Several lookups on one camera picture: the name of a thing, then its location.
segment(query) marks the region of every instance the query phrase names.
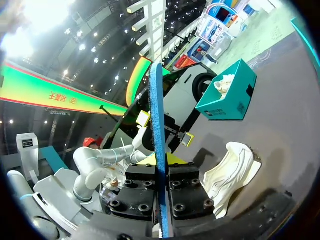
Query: bolt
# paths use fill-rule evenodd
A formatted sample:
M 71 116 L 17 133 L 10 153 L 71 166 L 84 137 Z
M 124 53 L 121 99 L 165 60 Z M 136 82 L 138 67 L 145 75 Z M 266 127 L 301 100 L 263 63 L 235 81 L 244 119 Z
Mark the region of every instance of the bolt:
M 204 201 L 203 207 L 205 209 L 212 208 L 214 206 L 214 204 L 215 204 L 214 201 L 212 201 L 211 199 L 207 199 Z
M 113 208 L 117 208 L 121 205 L 121 202 L 118 201 L 118 200 L 113 200 L 110 202 L 110 206 L 113 207 Z
M 132 237 L 130 237 L 127 234 L 120 234 L 120 235 L 118 235 L 118 237 L 116 239 L 117 240 L 132 240 Z
M 259 212 L 260 213 L 263 213 L 267 208 L 265 206 L 261 206 L 260 209 L 259 209 Z
M 172 186 L 174 189 L 178 189 L 179 187 L 181 187 L 181 182 L 180 181 L 174 181 L 172 183 Z
M 186 206 L 183 205 L 183 204 L 181 204 L 181 203 L 179 203 L 179 204 L 176 204 L 176 205 L 174 206 L 174 210 L 175 210 L 176 212 L 182 213 L 184 210 L 186 210 Z
M 142 213 L 147 213 L 150 211 L 150 207 L 147 204 L 140 204 L 138 207 L 139 211 Z
M 192 182 L 192 185 L 194 185 L 194 186 L 199 186 L 200 185 L 200 180 L 199 179 L 193 179 L 191 182 Z
M 144 186 L 145 188 L 149 189 L 149 188 L 152 186 L 152 182 L 151 182 L 151 181 L 145 181 L 145 182 L 143 183 L 143 186 Z
M 124 181 L 124 185 L 125 185 L 126 187 L 130 187 L 133 183 L 134 183 L 134 182 L 133 182 L 132 180 L 129 180 L 129 179 L 127 179 L 127 180 Z
M 276 219 L 276 215 L 271 215 L 271 217 L 268 219 L 268 223 L 271 223 L 273 220 Z

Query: robotic arm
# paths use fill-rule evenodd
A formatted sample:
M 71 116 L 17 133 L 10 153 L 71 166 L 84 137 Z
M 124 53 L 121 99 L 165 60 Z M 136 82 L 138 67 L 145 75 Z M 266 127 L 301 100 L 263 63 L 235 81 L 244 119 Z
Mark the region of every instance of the robotic arm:
M 80 147 L 73 159 L 80 171 L 73 186 L 74 195 L 81 201 L 88 202 L 97 186 L 105 179 L 107 172 L 104 166 L 111 166 L 126 159 L 136 164 L 146 158 L 134 145 L 127 145 L 114 149 L 95 150 L 89 147 Z

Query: white shoe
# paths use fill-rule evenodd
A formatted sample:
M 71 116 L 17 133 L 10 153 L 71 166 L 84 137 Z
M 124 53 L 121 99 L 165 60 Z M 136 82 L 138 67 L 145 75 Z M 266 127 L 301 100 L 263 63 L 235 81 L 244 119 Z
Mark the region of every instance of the white shoe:
M 204 189 L 214 201 L 217 219 L 227 214 L 231 196 L 255 177 L 261 163 L 254 161 L 252 151 L 244 144 L 229 142 L 228 152 L 218 166 L 204 174 Z
M 217 89 L 218 92 L 221 93 L 220 99 L 224 99 L 226 97 L 234 78 L 235 78 L 235 75 L 233 74 L 223 75 L 223 80 L 216 81 L 213 83 L 215 89 Z

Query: red stripe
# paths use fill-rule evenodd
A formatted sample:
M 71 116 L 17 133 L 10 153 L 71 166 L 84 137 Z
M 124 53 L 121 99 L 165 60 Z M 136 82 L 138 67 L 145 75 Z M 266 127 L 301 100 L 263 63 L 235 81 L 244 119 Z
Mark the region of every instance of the red stripe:
M 7 102 L 13 102 L 17 104 L 25 104 L 25 105 L 33 105 L 37 107 L 44 107 L 44 108 L 54 108 L 54 109 L 62 109 L 62 110 L 69 110 L 69 111 L 74 111 L 74 112 L 82 112 L 82 113 L 88 113 L 88 114 L 101 114 L 104 115 L 105 113 L 97 112 L 97 111 L 82 111 L 82 110 L 75 110 L 71 108 L 65 108 L 65 107 L 57 107 L 57 106 L 49 106 L 49 105 L 42 105 L 42 104 L 37 104 L 37 103 L 30 103 L 30 102 L 24 102 L 24 101 L 18 101 L 18 100 L 12 100 L 4 97 L 0 97 L 0 100 L 7 101 Z
M 116 103 L 113 103 L 113 102 L 104 100 L 104 99 L 102 99 L 102 98 L 99 98 L 99 97 L 96 97 L 96 96 L 93 96 L 93 95 L 89 95 L 89 94 L 87 94 L 87 93 L 85 93 L 85 92 L 78 91 L 78 90 L 76 90 L 76 89 L 70 88 L 70 87 L 68 87 L 67 85 L 62 85 L 62 84 L 59 84 L 59 83 L 57 83 L 57 82 L 51 81 L 51 80 L 49 80 L 49 79 L 46 79 L 46 78 L 44 78 L 44 77 L 41 77 L 41 76 L 39 76 L 39 75 L 36 75 L 36 74 L 34 74 L 34 73 L 28 72 L 28 71 L 26 71 L 26 70 L 24 70 L 24 69 L 21 69 L 21 68 L 19 68 L 19 67 L 17 67 L 17 66 L 12 65 L 11 63 L 6 62 L 5 65 L 8 66 L 8 67 L 10 67 L 10 68 L 12 68 L 12 69 L 15 69 L 15 70 L 17 70 L 17 71 L 19 71 L 19 72 L 21 72 L 21 73 L 27 74 L 27 75 L 29 75 L 29 76 L 35 77 L 35 78 L 37 78 L 37 79 L 43 80 L 43 81 L 45 81 L 45 82 L 48 82 L 48 83 L 51 83 L 51 84 L 54 84 L 54 85 L 57 85 L 57 86 L 62 87 L 62 88 L 64 88 L 64 89 L 68 89 L 68 90 L 71 90 L 71 91 L 73 91 L 73 92 L 76 92 L 76 93 L 85 95 L 85 96 L 87 96 L 87 97 L 94 98 L 94 99 L 100 100 L 100 101 L 102 101 L 102 102 L 105 102 L 105 103 L 108 103 L 108 104 L 112 104 L 112 105 L 115 105 L 115 106 L 118 106 L 118 107 L 122 107 L 122 108 L 127 109 L 127 107 L 125 107 L 125 106 L 121 106 L 121 105 L 118 105 L 118 104 L 116 104 Z

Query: teal cardboard box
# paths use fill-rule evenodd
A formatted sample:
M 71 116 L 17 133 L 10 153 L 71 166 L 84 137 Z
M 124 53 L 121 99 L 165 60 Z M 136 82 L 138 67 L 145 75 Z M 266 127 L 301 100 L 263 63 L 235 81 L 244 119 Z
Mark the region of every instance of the teal cardboard box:
M 233 74 L 234 79 L 224 99 L 214 86 L 223 75 Z M 210 120 L 243 120 L 256 85 L 257 75 L 240 59 L 216 76 L 196 105 L 200 113 Z

